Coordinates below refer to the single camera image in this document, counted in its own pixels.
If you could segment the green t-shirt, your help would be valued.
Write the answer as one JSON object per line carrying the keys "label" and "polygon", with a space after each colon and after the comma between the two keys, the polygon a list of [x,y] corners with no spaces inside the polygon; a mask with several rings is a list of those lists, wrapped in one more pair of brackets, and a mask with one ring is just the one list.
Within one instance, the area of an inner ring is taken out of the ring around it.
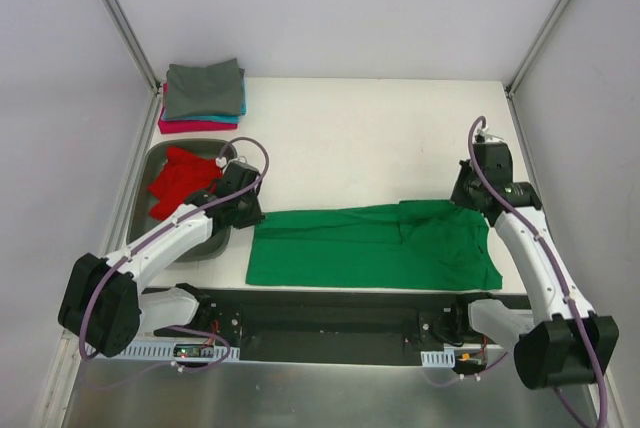
{"label": "green t-shirt", "polygon": [[503,278],[483,216],[446,200],[267,214],[254,231],[255,286],[493,291]]}

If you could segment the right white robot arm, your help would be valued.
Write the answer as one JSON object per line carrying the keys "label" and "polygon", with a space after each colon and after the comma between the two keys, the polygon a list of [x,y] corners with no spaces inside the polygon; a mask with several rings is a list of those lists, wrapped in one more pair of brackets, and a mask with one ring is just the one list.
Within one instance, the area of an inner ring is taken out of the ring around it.
{"label": "right white robot arm", "polygon": [[492,295],[470,295],[450,317],[452,335],[473,342],[482,334],[510,351],[523,384],[532,390],[602,384],[619,328],[597,315],[577,288],[550,237],[533,186],[513,179],[506,143],[473,138],[451,195],[481,213],[507,247],[530,303],[523,321]]}

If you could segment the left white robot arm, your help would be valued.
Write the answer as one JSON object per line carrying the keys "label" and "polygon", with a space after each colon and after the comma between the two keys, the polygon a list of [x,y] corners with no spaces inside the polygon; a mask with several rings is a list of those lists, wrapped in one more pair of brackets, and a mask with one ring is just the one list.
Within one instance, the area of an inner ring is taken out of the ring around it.
{"label": "left white robot arm", "polygon": [[151,231],[104,257],[87,253],[74,264],[58,314],[59,324],[79,338],[80,353],[114,357],[141,333],[159,329],[204,335],[211,302],[188,283],[164,291],[148,286],[185,253],[230,229],[259,224],[261,173],[230,162],[212,190],[200,190]]}

